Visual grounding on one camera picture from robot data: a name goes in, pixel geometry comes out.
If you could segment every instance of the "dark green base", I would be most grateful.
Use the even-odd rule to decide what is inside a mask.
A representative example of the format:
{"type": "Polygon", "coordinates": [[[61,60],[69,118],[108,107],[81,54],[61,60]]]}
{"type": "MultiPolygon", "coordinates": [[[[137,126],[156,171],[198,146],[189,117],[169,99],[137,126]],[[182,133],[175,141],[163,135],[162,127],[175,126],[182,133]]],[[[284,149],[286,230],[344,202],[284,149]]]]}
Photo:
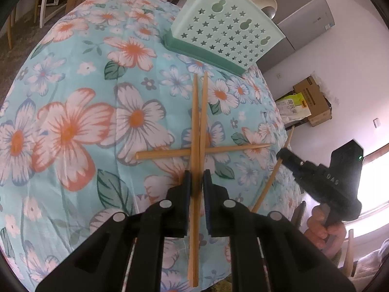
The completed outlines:
{"type": "Polygon", "coordinates": [[[238,77],[240,77],[246,71],[246,69],[232,63],[231,61],[228,61],[223,57],[215,55],[214,53],[211,53],[201,47],[192,45],[182,40],[175,39],[172,35],[171,30],[169,30],[164,35],[163,43],[165,47],[170,51],[178,52],[179,54],[204,61],[205,63],[228,71],[234,75],[237,75],[238,77]]]}

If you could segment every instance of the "floor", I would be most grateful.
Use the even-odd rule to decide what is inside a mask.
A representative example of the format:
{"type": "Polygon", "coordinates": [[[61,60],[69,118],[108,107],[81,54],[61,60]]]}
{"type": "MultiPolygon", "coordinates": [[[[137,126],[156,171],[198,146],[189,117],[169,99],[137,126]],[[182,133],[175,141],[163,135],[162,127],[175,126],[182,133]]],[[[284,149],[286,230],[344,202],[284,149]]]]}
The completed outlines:
{"type": "MultiPolygon", "coordinates": [[[[39,21],[36,24],[33,22],[32,12],[27,13],[12,28],[12,42],[14,45],[12,50],[8,48],[7,34],[0,38],[0,105],[3,104],[4,98],[19,69],[31,51],[63,15],[64,12],[60,12],[40,29],[39,21]]],[[[206,289],[204,292],[232,292],[230,277],[206,289]]]]}

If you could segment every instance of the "floral tablecloth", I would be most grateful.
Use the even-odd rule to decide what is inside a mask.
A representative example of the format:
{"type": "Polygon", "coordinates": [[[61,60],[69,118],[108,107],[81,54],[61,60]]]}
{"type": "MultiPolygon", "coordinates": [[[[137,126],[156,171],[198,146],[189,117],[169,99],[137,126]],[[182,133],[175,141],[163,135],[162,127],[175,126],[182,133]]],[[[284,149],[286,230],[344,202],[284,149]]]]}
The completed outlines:
{"type": "MultiPolygon", "coordinates": [[[[194,73],[209,76],[207,146],[272,144],[207,155],[205,167],[236,201],[260,194],[286,140],[265,80],[256,66],[238,78],[166,50],[178,12],[163,0],[87,0],[20,69],[0,110],[0,247],[29,291],[113,213],[143,212],[180,183],[187,158],[134,154],[190,146],[194,73]]],[[[281,168],[259,213],[290,216],[299,195],[281,168]]],[[[188,238],[167,239],[161,291],[230,273],[228,240],[208,236],[203,214],[200,286],[186,280],[188,238]]]]}

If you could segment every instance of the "brown floor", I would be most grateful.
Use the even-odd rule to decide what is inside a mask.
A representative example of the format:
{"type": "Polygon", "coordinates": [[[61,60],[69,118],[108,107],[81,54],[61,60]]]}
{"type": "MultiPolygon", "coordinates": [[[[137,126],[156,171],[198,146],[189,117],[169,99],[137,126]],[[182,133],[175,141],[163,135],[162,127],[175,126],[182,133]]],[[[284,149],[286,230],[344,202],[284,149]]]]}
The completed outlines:
{"type": "Polygon", "coordinates": [[[64,14],[60,12],[40,29],[39,20],[34,24],[32,11],[28,12],[12,27],[12,50],[8,48],[7,34],[0,38],[0,105],[31,51],[64,14]]]}

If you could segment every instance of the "chopstick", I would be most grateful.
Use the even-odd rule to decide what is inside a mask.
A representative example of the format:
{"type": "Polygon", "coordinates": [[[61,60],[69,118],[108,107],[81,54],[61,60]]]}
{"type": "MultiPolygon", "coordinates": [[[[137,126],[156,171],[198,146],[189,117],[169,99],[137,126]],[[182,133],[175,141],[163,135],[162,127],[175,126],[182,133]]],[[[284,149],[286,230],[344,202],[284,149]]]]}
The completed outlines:
{"type": "Polygon", "coordinates": [[[193,102],[192,102],[192,143],[191,149],[188,149],[191,155],[191,171],[192,171],[192,190],[189,211],[189,264],[188,264],[188,280],[192,286],[198,282],[198,229],[199,219],[197,217],[196,198],[199,193],[200,182],[200,159],[199,159],[199,107],[198,107],[198,84],[197,74],[193,78],[193,102]]]}
{"type": "MultiPolygon", "coordinates": [[[[239,151],[248,149],[257,149],[269,147],[271,144],[247,144],[247,145],[236,145],[236,146],[220,146],[210,147],[205,149],[206,154],[217,154],[226,153],[229,151],[239,151]]],[[[135,154],[137,160],[148,160],[148,159],[160,159],[160,158],[171,158],[171,157],[184,157],[193,155],[191,149],[171,149],[171,150],[151,150],[151,151],[138,151],[135,154]]]]}
{"type": "MultiPolygon", "coordinates": [[[[208,73],[204,72],[203,91],[201,102],[201,119],[200,119],[200,146],[199,146],[199,180],[202,177],[205,162],[205,143],[207,134],[207,105],[208,105],[208,73]]],[[[200,201],[201,188],[195,190],[193,193],[193,216],[190,224],[193,224],[193,232],[189,239],[189,266],[188,266],[188,280],[191,287],[198,286],[198,251],[199,251],[199,223],[200,223],[200,201]]]]}
{"type": "MultiPolygon", "coordinates": [[[[292,126],[291,132],[288,135],[288,138],[287,138],[287,140],[285,142],[285,145],[283,145],[284,148],[288,147],[288,145],[289,145],[289,143],[290,143],[290,141],[292,139],[293,131],[294,131],[294,126],[292,126]]],[[[274,179],[275,179],[275,176],[277,175],[277,172],[278,172],[278,170],[279,170],[279,168],[280,168],[282,163],[283,163],[283,160],[281,158],[277,160],[277,163],[274,166],[273,172],[270,175],[268,182],[265,184],[265,187],[263,188],[262,193],[260,194],[257,202],[255,202],[255,205],[254,205],[254,207],[251,210],[252,212],[256,213],[258,211],[259,207],[261,206],[263,200],[266,197],[266,194],[269,192],[270,187],[272,186],[272,184],[274,182],[274,179]]]]}

